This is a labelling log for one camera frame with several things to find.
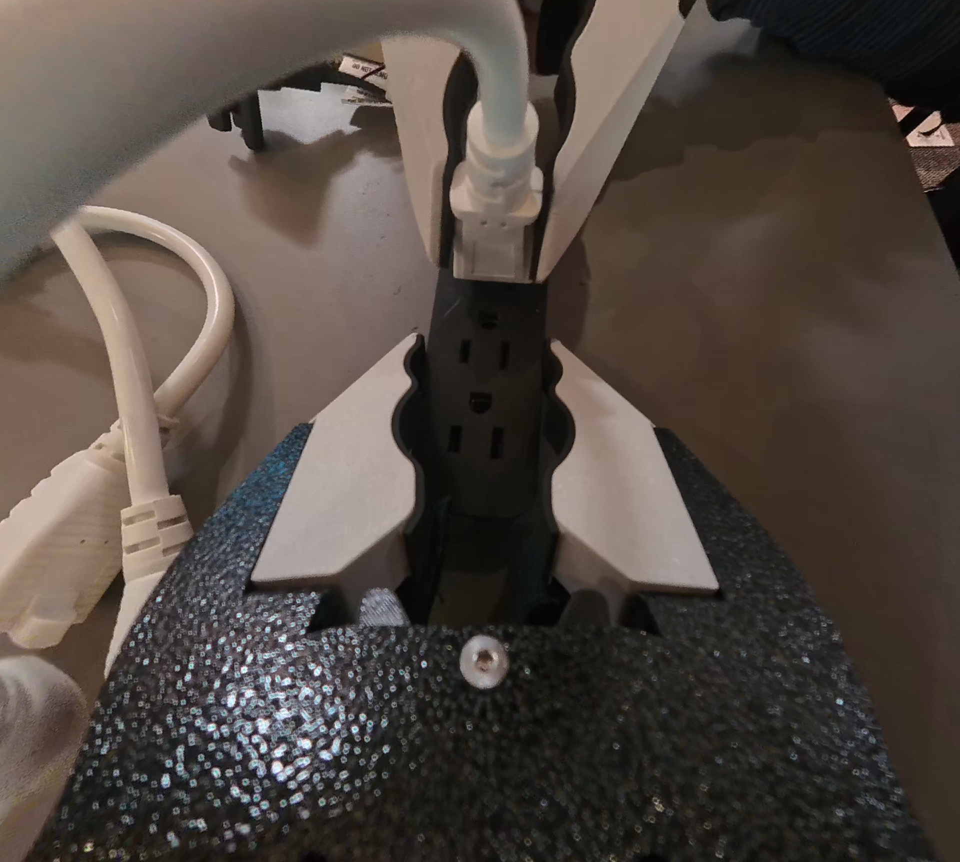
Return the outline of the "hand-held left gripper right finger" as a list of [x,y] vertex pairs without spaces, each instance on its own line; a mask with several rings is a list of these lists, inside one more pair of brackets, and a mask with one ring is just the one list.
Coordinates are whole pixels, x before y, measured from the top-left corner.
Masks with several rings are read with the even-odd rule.
[[555,393],[572,445],[550,476],[553,574],[595,592],[610,618],[648,593],[714,597],[720,585],[653,423],[558,340]]

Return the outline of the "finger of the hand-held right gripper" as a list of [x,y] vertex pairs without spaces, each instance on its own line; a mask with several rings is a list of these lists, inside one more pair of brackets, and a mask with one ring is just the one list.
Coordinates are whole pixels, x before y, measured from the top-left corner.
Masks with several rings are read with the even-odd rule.
[[580,232],[636,123],[685,18],[681,0],[585,0],[557,87],[571,86],[569,127],[534,278],[545,280]]
[[462,159],[464,121],[476,100],[473,65],[436,38],[386,38],[382,50],[414,220],[428,259],[449,268],[450,175]]

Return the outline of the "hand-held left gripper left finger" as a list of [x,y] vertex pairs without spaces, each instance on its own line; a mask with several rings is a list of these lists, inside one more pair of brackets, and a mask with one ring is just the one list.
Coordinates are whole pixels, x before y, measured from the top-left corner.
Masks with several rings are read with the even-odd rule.
[[413,394],[413,333],[320,410],[250,575],[258,592],[331,592],[348,618],[370,592],[409,574],[404,530],[418,504],[417,470],[396,415]]

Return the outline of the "black power strip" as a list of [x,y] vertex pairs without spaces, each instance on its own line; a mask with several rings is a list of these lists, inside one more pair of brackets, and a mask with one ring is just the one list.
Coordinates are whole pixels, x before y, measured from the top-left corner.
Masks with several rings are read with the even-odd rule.
[[515,520],[539,493],[546,286],[439,271],[425,351],[428,486],[473,519]]

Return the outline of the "black desk clamp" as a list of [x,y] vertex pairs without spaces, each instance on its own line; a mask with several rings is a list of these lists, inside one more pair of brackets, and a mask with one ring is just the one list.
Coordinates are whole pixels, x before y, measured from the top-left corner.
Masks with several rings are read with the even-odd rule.
[[258,90],[231,106],[206,116],[210,128],[224,134],[237,129],[246,148],[253,153],[266,150]]

